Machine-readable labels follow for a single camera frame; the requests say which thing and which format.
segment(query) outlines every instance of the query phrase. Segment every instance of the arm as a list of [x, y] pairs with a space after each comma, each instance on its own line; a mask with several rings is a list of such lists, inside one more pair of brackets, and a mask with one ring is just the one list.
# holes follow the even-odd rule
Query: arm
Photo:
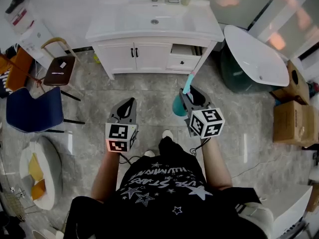
[[211, 138], [202, 147], [202, 151], [207, 184], [219, 190], [232, 187], [231, 176], [221, 156], [217, 140]]
[[99, 172], [94, 180], [91, 197], [104, 202], [116, 190], [120, 155], [106, 151]]

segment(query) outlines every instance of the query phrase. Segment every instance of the chair leg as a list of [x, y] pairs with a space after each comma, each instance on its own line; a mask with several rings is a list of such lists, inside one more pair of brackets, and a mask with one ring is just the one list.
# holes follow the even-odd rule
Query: chair leg
[[72, 84], [68, 83], [68, 86], [71, 89], [75, 90], [77, 93], [79, 93], [81, 96], [84, 96], [84, 94], [81, 91], [79, 91], [77, 88], [75, 88]]
[[67, 97], [73, 98], [73, 99], [76, 100], [76, 101], [81, 101], [81, 99], [79, 99], [79, 98], [77, 98], [77, 97], [75, 97], [75, 96], [73, 96], [73, 95], [71, 95], [71, 94], [69, 94], [69, 93], [66, 93], [66, 92], [64, 92], [63, 90], [61, 90], [61, 94], [65, 95], [65, 96], [67, 96]]
[[64, 122], [69, 122], [69, 123], [73, 123], [73, 124], [82, 124], [84, 125], [85, 122], [82, 122], [82, 121], [78, 121], [78, 120], [71, 120], [71, 119], [63, 119]]
[[61, 130], [54, 130], [54, 129], [48, 129], [44, 132], [50, 132], [50, 133], [64, 133], [64, 131], [61, 131]]

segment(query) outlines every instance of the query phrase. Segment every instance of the blue chair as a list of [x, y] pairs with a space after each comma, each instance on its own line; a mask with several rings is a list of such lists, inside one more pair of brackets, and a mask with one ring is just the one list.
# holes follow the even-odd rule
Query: blue chair
[[51, 128], [69, 122], [85, 124], [81, 121], [68, 120], [63, 117], [61, 94], [71, 97], [77, 101], [80, 99], [61, 91], [59, 87], [44, 93], [34, 99], [27, 88], [20, 88], [7, 97], [6, 121], [15, 129], [24, 133], [31, 132], [57, 132]]

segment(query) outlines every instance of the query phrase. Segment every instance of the bathroom sink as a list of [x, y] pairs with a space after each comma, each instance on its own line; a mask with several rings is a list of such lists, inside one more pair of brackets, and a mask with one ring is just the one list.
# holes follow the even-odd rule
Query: bathroom sink
[[168, 0], [107, 0], [96, 9], [86, 39], [143, 36], [224, 40], [206, 0], [191, 0], [188, 6]]

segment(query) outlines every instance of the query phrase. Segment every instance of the cardboard box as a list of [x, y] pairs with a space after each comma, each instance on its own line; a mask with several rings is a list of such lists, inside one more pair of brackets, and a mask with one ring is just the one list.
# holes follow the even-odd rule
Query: cardboard box
[[309, 202], [306, 208], [307, 212], [315, 211], [319, 203], [319, 183], [313, 184], [313, 190], [309, 198]]
[[289, 85], [271, 91], [271, 94], [282, 103], [295, 100], [301, 105], [308, 105], [310, 99], [308, 84], [290, 60], [288, 61], [288, 73]]
[[296, 101], [274, 108], [274, 142], [309, 147], [319, 142], [319, 112]]

